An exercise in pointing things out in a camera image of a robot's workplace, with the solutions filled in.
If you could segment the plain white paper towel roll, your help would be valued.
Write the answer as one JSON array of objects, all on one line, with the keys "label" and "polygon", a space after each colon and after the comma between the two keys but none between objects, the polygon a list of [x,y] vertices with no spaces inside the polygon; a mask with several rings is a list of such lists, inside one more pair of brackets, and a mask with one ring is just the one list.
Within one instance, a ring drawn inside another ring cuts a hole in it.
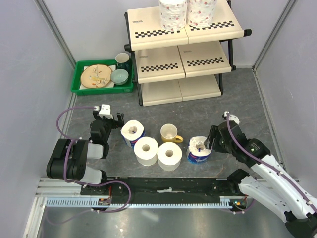
[{"label": "plain white paper towel roll", "polygon": [[140,138],[134,146],[137,161],[146,167],[154,165],[158,160],[158,148],[159,145],[154,138],[147,136]]},{"label": "plain white paper towel roll", "polygon": [[165,171],[176,170],[181,162],[182,150],[173,142],[163,143],[157,152],[158,164]]}]

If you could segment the floral white paper towel roll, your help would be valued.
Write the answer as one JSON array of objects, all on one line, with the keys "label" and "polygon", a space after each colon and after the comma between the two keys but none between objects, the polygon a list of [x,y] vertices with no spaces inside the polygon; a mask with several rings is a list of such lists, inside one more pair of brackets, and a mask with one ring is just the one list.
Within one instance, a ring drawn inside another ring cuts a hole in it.
[{"label": "floral white paper towel roll", "polygon": [[196,28],[208,27],[212,23],[217,0],[189,0],[187,23]]}]

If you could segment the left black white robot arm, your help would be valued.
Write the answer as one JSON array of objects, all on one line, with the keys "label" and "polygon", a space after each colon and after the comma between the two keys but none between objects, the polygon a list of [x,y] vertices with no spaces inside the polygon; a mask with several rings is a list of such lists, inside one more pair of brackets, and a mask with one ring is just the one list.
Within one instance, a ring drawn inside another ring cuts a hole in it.
[{"label": "left black white robot arm", "polygon": [[46,173],[51,179],[76,182],[91,186],[92,190],[103,195],[109,184],[103,170],[87,166],[87,159],[105,159],[109,152],[108,139],[111,131],[124,126],[124,114],[117,113],[117,120],[100,116],[94,110],[95,120],[90,124],[91,137],[82,139],[59,139],[47,164]]}]

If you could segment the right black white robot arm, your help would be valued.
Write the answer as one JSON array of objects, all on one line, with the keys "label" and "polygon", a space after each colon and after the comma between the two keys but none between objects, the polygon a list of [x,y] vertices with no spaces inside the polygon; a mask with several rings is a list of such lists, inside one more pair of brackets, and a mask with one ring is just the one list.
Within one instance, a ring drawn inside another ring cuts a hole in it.
[{"label": "right black white robot arm", "polygon": [[317,199],[305,191],[258,139],[248,139],[234,121],[211,126],[204,145],[215,152],[231,154],[262,177],[271,188],[259,184],[238,169],[227,179],[232,195],[243,193],[277,215],[295,238],[317,234]]}]

